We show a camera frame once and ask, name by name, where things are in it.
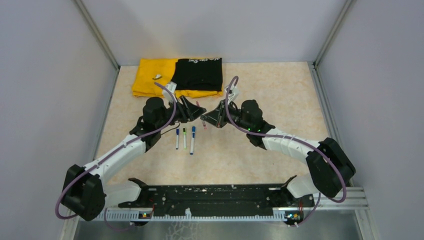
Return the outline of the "large white blue marker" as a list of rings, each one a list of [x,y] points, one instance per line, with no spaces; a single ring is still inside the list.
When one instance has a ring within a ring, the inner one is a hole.
[[[196,127],[191,127],[191,139],[190,139],[190,149],[189,154],[192,156],[194,154],[194,148],[195,148],[195,137],[196,137]]]

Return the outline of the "white green-tipped pen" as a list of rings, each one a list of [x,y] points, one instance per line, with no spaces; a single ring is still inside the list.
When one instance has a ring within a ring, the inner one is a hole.
[[[182,131],[183,131],[183,148],[186,149],[187,148],[187,130],[184,127]]]

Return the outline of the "white blue-ended marker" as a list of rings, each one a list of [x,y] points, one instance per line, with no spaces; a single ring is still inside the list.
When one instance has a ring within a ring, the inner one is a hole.
[[[179,144],[180,144],[180,129],[177,128],[176,129],[176,141],[175,141],[175,149],[176,150],[179,149]]]

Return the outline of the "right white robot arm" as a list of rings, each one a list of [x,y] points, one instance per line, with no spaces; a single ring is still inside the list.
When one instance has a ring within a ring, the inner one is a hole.
[[[315,193],[334,202],[346,199],[347,184],[356,169],[333,138],[316,141],[285,133],[264,120],[254,99],[244,101],[240,108],[222,100],[201,119],[217,128],[231,124],[246,133],[255,147],[285,154],[307,165],[307,174],[294,176],[285,184],[281,199],[287,206],[295,206],[301,197]]]

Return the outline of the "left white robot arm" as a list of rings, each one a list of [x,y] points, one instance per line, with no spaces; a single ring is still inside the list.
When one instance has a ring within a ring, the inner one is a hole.
[[[67,170],[63,190],[55,206],[56,216],[66,219],[59,213],[59,205],[71,210],[74,217],[79,216],[86,221],[95,219],[106,208],[126,202],[138,207],[146,206],[150,193],[142,188],[138,180],[112,185],[108,184],[109,180],[149,151],[161,138],[164,128],[176,122],[193,122],[206,111],[184,96],[179,99],[172,97],[169,107],[160,97],[148,98],[142,116],[120,144],[84,166],[75,164]]]

